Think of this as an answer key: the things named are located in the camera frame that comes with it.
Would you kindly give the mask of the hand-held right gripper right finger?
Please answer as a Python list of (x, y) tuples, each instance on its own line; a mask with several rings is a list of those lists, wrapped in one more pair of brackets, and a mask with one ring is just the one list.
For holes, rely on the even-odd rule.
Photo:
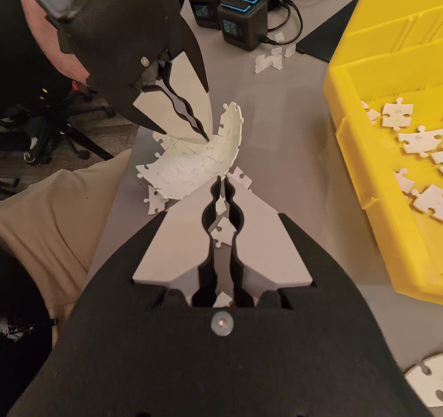
[(313, 282), (279, 213), (233, 177), (224, 180), (234, 226), (230, 276), (237, 307), (254, 307), (266, 291)]

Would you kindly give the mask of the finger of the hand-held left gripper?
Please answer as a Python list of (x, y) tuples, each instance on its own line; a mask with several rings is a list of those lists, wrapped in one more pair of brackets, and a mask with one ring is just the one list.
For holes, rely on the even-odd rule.
[(152, 128), (153, 131), (164, 131), (170, 137), (193, 144), (209, 142), (204, 129), (193, 125), (185, 115), (179, 113), (173, 99), (160, 86), (148, 86), (141, 91), (133, 106), (158, 127)]
[(162, 79), (169, 90), (162, 129), (186, 142), (209, 142), (213, 135), (210, 96), (185, 53), (164, 64)]

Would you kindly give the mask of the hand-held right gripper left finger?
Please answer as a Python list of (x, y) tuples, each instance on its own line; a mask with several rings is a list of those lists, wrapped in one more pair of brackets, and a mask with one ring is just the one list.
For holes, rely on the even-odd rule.
[(194, 307), (213, 307), (218, 276), (209, 227), (221, 183), (212, 177), (168, 209), (132, 276), (135, 283), (176, 289)]

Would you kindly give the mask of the partly built puzzle ball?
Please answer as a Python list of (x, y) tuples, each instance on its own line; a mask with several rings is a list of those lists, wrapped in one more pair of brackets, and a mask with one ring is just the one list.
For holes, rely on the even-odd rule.
[(163, 154), (156, 153), (155, 162), (137, 165), (137, 177), (169, 200), (185, 198), (213, 177), (224, 178), (238, 156), (244, 118), (235, 102), (223, 108), (219, 131), (209, 143), (176, 141)]

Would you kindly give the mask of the person's left forearm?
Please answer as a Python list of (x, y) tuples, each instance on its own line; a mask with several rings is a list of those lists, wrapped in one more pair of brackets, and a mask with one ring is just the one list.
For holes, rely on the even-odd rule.
[(20, 0), (0, 0), (1, 110), (39, 98), (43, 89), (68, 93), (72, 79), (61, 74), (36, 43)]

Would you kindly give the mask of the heap of white puzzle pieces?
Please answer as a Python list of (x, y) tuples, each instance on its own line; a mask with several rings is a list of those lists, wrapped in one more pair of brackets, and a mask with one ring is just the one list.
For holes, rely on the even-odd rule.
[[(396, 132), (396, 139), (406, 154), (415, 154), (422, 159), (431, 157), (435, 164), (440, 165), (442, 173), (442, 151), (437, 151), (442, 143), (441, 128), (428, 131), (425, 126), (419, 126), (413, 133), (401, 133), (401, 129), (411, 126), (414, 108), (413, 104), (404, 104), (402, 98), (397, 98), (395, 103), (386, 103), (382, 112), (374, 110), (363, 100), (361, 103), (372, 125), (381, 118), (381, 126)], [(406, 202), (442, 222), (442, 188), (431, 184), (420, 192), (414, 187), (416, 182), (405, 176), (407, 172), (406, 168), (393, 172)]]

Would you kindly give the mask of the person's left hand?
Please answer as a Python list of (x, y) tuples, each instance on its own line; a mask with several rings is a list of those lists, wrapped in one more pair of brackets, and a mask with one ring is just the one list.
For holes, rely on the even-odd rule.
[(42, 52), (65, 77), (86, 85), (89, 73), (73, 54), (64, 54), (59, 45), (58, 31), (47, 20), (45, 10), (36, 0), (20, 0), (27, 25)]

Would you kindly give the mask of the black office chair base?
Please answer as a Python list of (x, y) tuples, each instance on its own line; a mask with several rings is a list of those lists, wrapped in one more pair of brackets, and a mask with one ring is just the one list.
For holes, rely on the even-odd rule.
[[(109, 106), (94, 106), (86, 109), (71, 109), (70, 106), (80, 97), (86, 102), (93, 99), (96, 92), (75, 91), (72, 95), (52, 106), (40, 106), (36, 111), (15, 104), (1, 113), (1, 127), (8, 132), (1, 133), (1, 152), (23, 152), (24, 160), (32, 166), (47, 165), (52, 160), (53, 151), (64, 142), (70, 151), (81, 160), (88, 160), (95, 154), (102, 160), (113, 159), (105, 149), (98, 146), (89, 137), (69, 123), (69, 118), (103, 111), (108, 118), (116, 116)], [(40, 122), (36, 136), (29, 136), (29, 141), (22, 139), (27, 133), (20, 131), (31, 120)]]

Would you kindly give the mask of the yellow plastic bin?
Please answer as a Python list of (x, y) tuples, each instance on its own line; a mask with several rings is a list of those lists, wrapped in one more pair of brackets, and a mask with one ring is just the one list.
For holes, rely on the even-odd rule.
[(442, 188), (440, 165), (406, 154), (396, 132), (372, 125), (361, 101), (382, 112), (402, 98), (411, 126), (442, 129), (443, 0), (359, 0), (329, 63), (324, 95), (336, 139), (396, 292), (442, 305), (442, 222), (407, 203), (394, 171), (422, 192)]

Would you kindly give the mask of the person's beige trousers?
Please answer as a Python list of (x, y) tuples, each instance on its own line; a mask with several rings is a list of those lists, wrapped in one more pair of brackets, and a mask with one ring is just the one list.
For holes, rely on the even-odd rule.
[(86, 169), (59, 170), (1, 202), (1, 250), (64, 321), (82, 289), (132, 150)]

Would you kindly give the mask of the dark flat panel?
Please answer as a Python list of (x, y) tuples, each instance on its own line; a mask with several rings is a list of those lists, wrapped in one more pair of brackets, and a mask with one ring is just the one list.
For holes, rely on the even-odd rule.
[(329, 63), (358, 0), (295, 0), (303, 32), (296, 52)]

